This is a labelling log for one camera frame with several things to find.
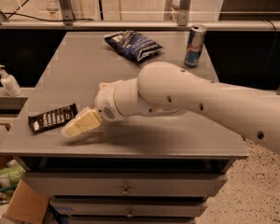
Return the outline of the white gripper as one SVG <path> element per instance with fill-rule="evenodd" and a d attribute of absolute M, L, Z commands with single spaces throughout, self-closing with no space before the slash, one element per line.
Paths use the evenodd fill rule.
<path fill-rule="evenodd" d="M 71 138 L 99 127 L 103 120 L 110 122 L 125 120 L 115 104 L 115 90 L 118 84 L 120 84 L 120 80 L 111 83 L 101 82 L 94 98 L 96 109 L 90 109 L 87 106 L 80 110 L 62 127 L 61 134 Z"/>

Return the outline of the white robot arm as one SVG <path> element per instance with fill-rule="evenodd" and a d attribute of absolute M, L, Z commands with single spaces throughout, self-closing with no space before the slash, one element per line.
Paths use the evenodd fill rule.
<path fill-rule="evenodd" d="M 78 136 L 103 121 L 190 111 L 280 155 L 280 94 L 200 78 L 167 62 L 154 62 L 128 80 L 101 83 L 94 108 L 85 107 L 63 128 Z"/>

